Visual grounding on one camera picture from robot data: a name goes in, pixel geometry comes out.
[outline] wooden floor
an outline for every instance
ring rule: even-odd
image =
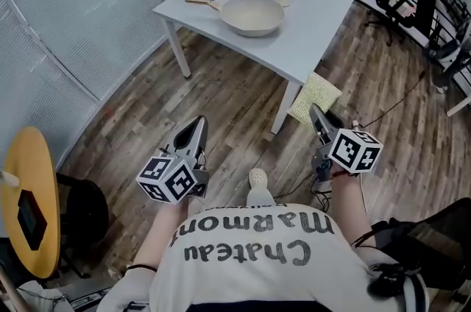
[[[354,3],[316,72],[343,91],[333,106],[347,125],[370,122],[398,101],[428,69],[410,40],[386,46],[384,28],[364,28],[366,8]],[[176,124],[196,115],[209,120],[211,179],[204,204],[240,205],[247,174],[265,169],[273,194],[289,191],[311,171],[317,138],[288,117],[278,135],[270,128],[287,82],[275,72],[212,40],[182,29],[192,76],[183,77],[168,43],[120,87],[86,129],[61,172],[95,181],[104,191],[112,224],[94,251],[122,271],[144,239],[159,204],[134,181],[148,157]],[[296,62],[296,49],[292,49]],[[368,128],[385,149],[374,174],[363,179],[372,222],[395,216],[417,220],[471,196],[470,110],[448,118],[463,99],[451,88],[439,95],[430,75],[380,121]],[[310,180],[284,202],[316,205]],[[194,201],[191,211],[203,208]]]

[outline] shoe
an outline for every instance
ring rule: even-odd
[[[260,168],[253,168],[249,172],[250,188],[268,188],[268,177],[266,172]]]

